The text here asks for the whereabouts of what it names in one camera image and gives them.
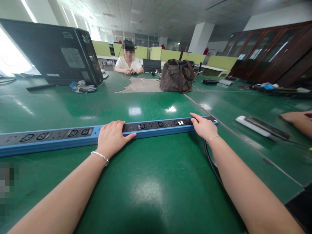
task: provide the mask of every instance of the silver bracelet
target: silver bracelet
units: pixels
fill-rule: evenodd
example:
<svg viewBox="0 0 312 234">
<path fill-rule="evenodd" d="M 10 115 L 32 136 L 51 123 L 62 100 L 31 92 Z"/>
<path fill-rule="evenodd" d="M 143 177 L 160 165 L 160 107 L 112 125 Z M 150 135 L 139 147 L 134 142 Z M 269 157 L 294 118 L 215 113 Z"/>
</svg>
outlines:
<svg viewBox="0 0 312 234">
<path fill-rule="evenodd" d="M 95 153 L 95 154 L 97 154 L 98 156 L 101 156 L 102 158 L 104 158 L 104 159 L 105 159 L 105 161 L 106 161 L 106 165 L 105 165 L 105 166 L 107 166 L 107 165 L 108 165 L 109 161 L 108 161 L 108 159 L 107 159 L 107 158 L 106 158 L 103 154 L 100 154 L 100 153 L 95 152 L 95 151 L 92 151 L 91 153 Z"/>
<path fill-rule="evenodd" d="M 215 135 L 215 136 L 209 138 L 209 139 L 207 140 L 207 144 L 208 144 L 208 141 L 211 141 L 213 138 L 216 138 L 216 137 L 219 137 L 219 135 Z"/>
</svg>

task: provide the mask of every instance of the white shirt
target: white shirt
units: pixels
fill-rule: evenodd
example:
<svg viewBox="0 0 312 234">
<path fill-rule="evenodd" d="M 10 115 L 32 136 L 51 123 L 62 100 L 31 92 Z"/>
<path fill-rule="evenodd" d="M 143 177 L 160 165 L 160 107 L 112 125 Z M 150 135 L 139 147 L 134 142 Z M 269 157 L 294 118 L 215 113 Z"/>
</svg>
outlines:
<svg viewBox="0 0 312 234">
<path fill-rule="evenodd" d="M 134 58 L 134 61 L 131 62 L 131 67 L 129 67 L 124 57 L 119 57 L 115 66 L 121 69 L 133 69 L 136 71 L 142 67 L 138 58 Z"/>
</svg>

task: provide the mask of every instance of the glove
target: glove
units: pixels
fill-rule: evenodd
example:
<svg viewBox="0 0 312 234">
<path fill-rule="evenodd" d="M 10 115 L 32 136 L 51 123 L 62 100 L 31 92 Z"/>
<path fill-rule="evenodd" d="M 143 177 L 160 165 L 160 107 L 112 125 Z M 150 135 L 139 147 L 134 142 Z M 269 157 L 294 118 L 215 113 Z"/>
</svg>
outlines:
<svg viewBox="0 0 312 234">
<path fill-rule="evenodd" d="M 97 91 L 94 85 L 86 85 L 85 81 L 79 81 L 78 83 L 73 81 L 69 86 L 75 93 L 93 93 Z"/>
</svg>

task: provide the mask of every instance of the brown handbag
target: brown handbag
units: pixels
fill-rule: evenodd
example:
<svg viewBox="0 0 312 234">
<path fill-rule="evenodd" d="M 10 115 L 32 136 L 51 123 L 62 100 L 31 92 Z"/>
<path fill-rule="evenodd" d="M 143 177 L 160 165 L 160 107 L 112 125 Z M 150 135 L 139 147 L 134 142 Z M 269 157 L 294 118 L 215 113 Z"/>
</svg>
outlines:
<svg viewBox="0 0 312 234">
<path fill-rule="evenodd" d="M 180 92 L 186 94 L 193 90 L 195 79 L 194 62 L 188 60 L 168 60 L 162 70 L 160 89 L 164 92 Z"/>
</svg>

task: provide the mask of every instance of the hand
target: hand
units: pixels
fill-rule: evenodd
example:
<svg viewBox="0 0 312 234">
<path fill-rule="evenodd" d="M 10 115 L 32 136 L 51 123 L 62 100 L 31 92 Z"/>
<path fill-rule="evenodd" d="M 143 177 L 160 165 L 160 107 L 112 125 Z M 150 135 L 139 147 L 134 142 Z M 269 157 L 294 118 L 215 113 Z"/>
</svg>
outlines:
<svg viewBox="0 0 312 234">
<path fill-rule="evenodd" d="M 284 114 L 280 114 L 280 116 L 286 120 L 287 122 L 290 122 L 290 123 L 294 123 L 294 122 L 297 122 L 297 121 L 300 121 L 300 120 L 304 120 L 304 119 L 309 119 L 307 117 L 306 114 L 304 114 L 304 112 L 289 112 L 289 113 L 284 113 Z"/>
<path fill-rule="evenodd" d="M 131 75 L 131 70 L 130 70 L 130 69 L 124 69 L 123 72 L 124 72 L 126 75 Z"/>
<path fill-rule="evenodd" d="M 218 129 L 216 125 L 211 122 L 208 119 L 204 119 L 203 117 L 190 113 L 191 116 L 194 118 L 191 118 L 191 121 L 194 125 L 196 133 L 204 138 L 206 141 L 209 140 L 211 137 L 214 137 L 218 135 Z"/>
<path fill-rule="evenodd" d="M 302 112 L 306 117 L 308 117 L 312 121 L 312 111 L 304 111 Z"/>
<path fill-rule="evenodd" d="M 101 128 L 98 136 L 98 144 L 96 152 L 103 154 L 107 159 L 110 159 L 115 153 L 132 138 L 136 136 L 136 133 L 131 133 L 128 136 L 123 136 L 123 125 L 125 121 L 113 121 L 104 125 Z"/>
</svg>

